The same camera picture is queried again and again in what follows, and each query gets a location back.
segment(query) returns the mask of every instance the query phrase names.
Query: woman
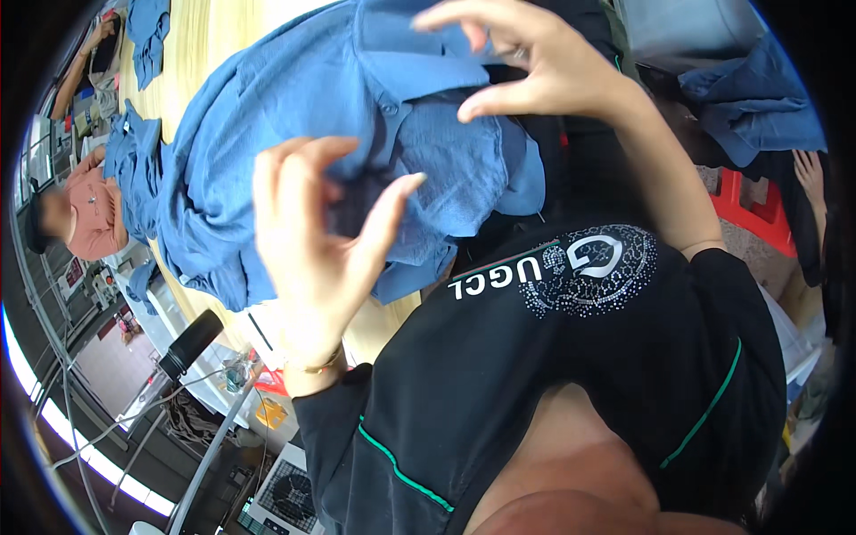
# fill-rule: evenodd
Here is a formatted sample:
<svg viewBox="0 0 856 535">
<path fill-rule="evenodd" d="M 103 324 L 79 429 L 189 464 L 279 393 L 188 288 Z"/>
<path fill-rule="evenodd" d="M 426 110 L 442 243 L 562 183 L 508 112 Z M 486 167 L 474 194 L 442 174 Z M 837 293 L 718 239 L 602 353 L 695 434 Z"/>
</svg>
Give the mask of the woman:
<svg viewBox="0 0 856 535">
<path fill-rule="evenodd" d="M 393 182 L 351 240 L 325 233 L 324 207 L 340 193 L 323 173 L 355 140 L 299 138 L 260 154 L 257 246 L 282 303 L 286 388 L 322 523 L 334 533 L 739 532 L 725 520 L 740 519 L 770 470 L 785 376 L 764 300 L 725 251 L 693 163 L 642 90 L 551 12 L 449 0 L 413 26 L 453 23 L 475 51 L 489 28 L 495 50 L 529 73 L 475 93 L 459 119 L 605 122 L 656 233 L 576 199 L 563 219 L 527 225 L 456 269 L 375 366 L 346 372 L 342 332 L 407 197 L 431 177 Z M 582 181 L 614 180 L 580 165 L 622 159 L 602 128 L 569 148 L 589 138 L 603 144 L 571 167 L 591 171 Z"/>
<path fill-rule="evenodd" d="M 62 189 L 33 194 L 24 227 L 31 251 L 43 254 L 53 241 L 62 240 L 74 256 L 94 262 L 128 244 L 128 231 L 122 223 L 122 192 L 116 178 L 104 179 L 98 167 L 102 161 L 103 145 L 78 163 Z"/>
</svg>

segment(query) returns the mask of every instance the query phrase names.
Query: black cap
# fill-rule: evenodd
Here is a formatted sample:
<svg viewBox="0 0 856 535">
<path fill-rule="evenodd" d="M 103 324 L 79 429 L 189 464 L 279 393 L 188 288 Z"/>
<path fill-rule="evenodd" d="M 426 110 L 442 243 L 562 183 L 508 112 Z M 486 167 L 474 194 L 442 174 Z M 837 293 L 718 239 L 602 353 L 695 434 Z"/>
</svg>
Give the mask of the black cap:
<svg viewBox="0 0 856 535">
<path fill-rule="evenodd" d="M 39 183 L 36 179 L 30 178 L 30 186 L 33 188 L 33 193 L 30 195 L 30 206 L 27 208 L 27 218 L 24 222 L 24 237 L 30 251 L 36 254 L 44 254 L 45 249 L 51 243 L 51 238 L 42 232 Z"/>
</svg>

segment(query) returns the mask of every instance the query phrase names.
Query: cable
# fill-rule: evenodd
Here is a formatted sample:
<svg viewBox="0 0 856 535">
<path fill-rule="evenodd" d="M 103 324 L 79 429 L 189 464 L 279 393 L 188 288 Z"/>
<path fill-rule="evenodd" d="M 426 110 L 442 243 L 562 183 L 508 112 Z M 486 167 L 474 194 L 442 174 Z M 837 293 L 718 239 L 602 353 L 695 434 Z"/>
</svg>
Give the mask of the cable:
<svg viewBox="0 0 856 535">
<path fill-rule="evenodd" d="M 53 465 L 51 465 L 51 470 L 56 470 L 57 468 L 59 468 L 59 467 L 61 467 L 62 465 L 66 464 L 67 462 L 71 462 L 71 461 L 73 461 L 74 459 L 77 459 L 78 457 L 80 457 L 80 452 L 81 452 L 81 450 L 86 449 L 87 447 L 92 446 L 93 444 L 97 443 L 97 442 L 98 442 L 98 441 L 100 441 L 102 438 L 104 438 L 104 437 L 106 437 L 107 435 L 109 435 L 109 434 L 110 434 L 110 432 L 111 432 L 111 431 L 113 431 L 115 428 L 117 428 L 119 425 L 124 424 L 125 422 L 129 422 L 129 421 L 131 421 L 131 420 L 133 420 L 133 419 L 138 418 L 140 415 L 142 415 L 142 414 L 144 414 L 144 413 L 147 413 L 148 411 L 150 411 L 150 410 L 151 410 L 151 409 L 153 409 L 154 407 L 157 407 L 158 405 L 163 405 L 163 404 L 164 404 L 164 403 L 166 403 L 167 401 L 169 401 L 169 400 L 171 400 L 172 398 L 176 397 L 176 396 L 178 395 L 178 393 L 179 393 L 179 392 L 181 392 L 182 390 L 184 390 L 185 388 L 187 388 L 187 387 L 188 387 L 188 386 L 190 386 L 191 384 L 196 384 L 196 383 L 200 383 L 200 382 L 202 382 L 202 381 L 205 381 L 205 380 L 206 380 L 207 378 L 209 378 L 210 376 L 212 376 L 212 375 L 214 375 L 214 374 L 216 374 L 216 373 L 220 373 L 220 372 L 222 372 L 223 370 L 226 370 L 226 369 L 227 369 L 227 368 L 222 368 L 222 369 L 220 369 L 220 370 L 215 370 L 214 372 L 211 372 L 211 373 L 209 373 L 209 374 L 208 374 L 208 375 L 206 375 L 206 376 L 200 377 L 199 379 L 194 379 L 194 380 L 193 380 L 193 381 L 191 381 L 190 383 L 183 384 L 182 386 L 180 386 L 180 387 L 178 388 L 178 390 L 176 390 L 176 391 L 175 391 L 175 392 L 173 392 L 172 394 L 170 394 L 170 395 L 168 395 L 168 396 L 164 397 L 161 401 L 158 401 L 157 403 L 153 403 L 153 404 L 151 404 L 151 405 L 149 405 L 149 406 L 147 406 L 147 407 L 143 408 L 143 409 L 142 409 L 142 410 L 140 410 L 138 413 L 136 413 L 134 416 L 128 416 L 127 418 L 123 418 L 123 419 L 117 420 L 117 422 L 115 422 L 115 424 L 113 424 L 113 425 L 111 425 L 110 427 L 108 427 L 107 429 L 105 429 L 103 433 L 101 433 L 101 434 L 100 434 L 100 435 L 98 435 L 97 437 L 93 438 L 93 440 L 90 440 L 88 443 L 84 444 L 82 448 L 80 448 L 80 449 L 76 450 L 72 455 L 69 455 L 69 456 L 68 456 L 68 457 L 66 457 L 65 459 L 62 459 L 61 461 L 57 461 L 57 462 L 53 463 Z"/>
<path fill-rule="evenodd" d="M 98 524 L 104 535 L 110 535 L 110 530 L 107 529 L 107 520 L 104 518 L 104 513 L 101 511 L 101 506 L 98 505 L 98 500 L 95 499 L 95 492 L 92 490 L 92 483 L 89 481 L 89 474 L 83 467 L 83 460 L 80 458 L 80 449 L 77 447 L 77 434 L 74 432 L 74 420 L 71 410 L 70 395 L 68 394 L 68 369 L 70 366 L 62 366 L 62 396 L 65 398 L 65 410 L 68 413 L 68 426 L 71 427 L 71 441 L 74 444 L 74 454 L 77 459 L 77 467 L 80 469 L 80 478 L 83 479 L 83 488 L 86 490 L 86 497 L 89 498 L 89 504 L 92 506 L 92 511 L 95 513 L 95 518 L 98 519 Z"/>
<path fill-rule="evenodd" d="M 267 437 L 270 429 L 270 421 L 267 418 L 267 407 L 265 407 L 265 399 L 259 389 L 253 387 L 256 394 L 259 395 L 259 402 L 262 404 L 262 409 L 265 411 L 265 449 L 262 451 L 262 461 L 259 463 L 259 479 L 256 481 L 256 491 L 253 493 L 253 499 L 259 494 L 259 488 L 262 486 L 262 471 L 265 469 L 265 457 L 267 456 Z"/>
</svg>

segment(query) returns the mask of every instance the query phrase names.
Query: fingernail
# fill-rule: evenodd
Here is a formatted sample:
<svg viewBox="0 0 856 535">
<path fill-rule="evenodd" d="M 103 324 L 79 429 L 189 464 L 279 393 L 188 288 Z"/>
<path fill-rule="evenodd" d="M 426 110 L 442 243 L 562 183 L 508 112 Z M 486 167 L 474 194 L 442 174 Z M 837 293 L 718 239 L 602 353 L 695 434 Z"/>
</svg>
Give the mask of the fingernail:
<svg viewBox="0 0 856 535">
<path fill-rule="evenodd" d="M 410 175 L 410 178 L 405 181 L 404 185 L 401 186 L 401 194 L 404 197 L 410 197 L 410 195 L 416 191 L 416 188 L 422 185 L 422 182 L 427 180 L 428 175 L 425 173 L 416 173 L 415 175 Z"/>
</svg>

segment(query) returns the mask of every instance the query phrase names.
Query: pile of blue clothing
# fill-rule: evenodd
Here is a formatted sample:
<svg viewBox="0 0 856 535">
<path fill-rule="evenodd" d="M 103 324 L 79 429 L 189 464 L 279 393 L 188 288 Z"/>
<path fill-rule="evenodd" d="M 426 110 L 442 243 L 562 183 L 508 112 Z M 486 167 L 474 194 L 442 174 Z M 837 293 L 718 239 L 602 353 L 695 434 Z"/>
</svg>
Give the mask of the pile of blue clothing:
<svg viewBox="0 0 856 535">
<path fill-rule="evenodd" d="M 772 33 L 747 57 L 687 71 L 678 81 L 684 94 L 701 104 L 699 126 L 739 167 L 759 151 L 826 151 L 814 106 Z"/>
<path fill-rule="evenodd" d="M 330 231 L 337 234 L 359 233 L 396 177 L 428 175 L 407 203 L 372 291 L 383 303 L 435 282 L 457 252 L 455 238 L 476 235 L 492 210 L 538 212 L 544 170 L 535 142 L 506 117 L 467 125 L 456 119 L 463 99 L 489 83 L 460 28 L 410 29 L 413 15 L 432 3 L 346 0 L 232 56 L 193 98 L 174 142 L 160 150 L 163 173 L 116 175 L 123 195 L 134 198 L 123 212 L 126 226 L 157 237 L 182 284 L 239 311 L 276 297 L 254 245 L 253 163 L 293 137 L 361 139 L 327 171 L 346 192 L 331 208 Z M 134 116 L 128 107 L 114 120 L 108 153 L 114 137 L 130 145 L 128 132 L 143 136 L 138 147 L 151 148 L 149 127 Z M 133 160 L 153 169 L 157 152 Z"/>
<path fill-rule="evenodd" d="M 130 0 L 125 23 L 134 43 L 137 90 L 146 89 L 163 66 L 163 40 L 169 33 L 169 0 Z"/>
</svg>

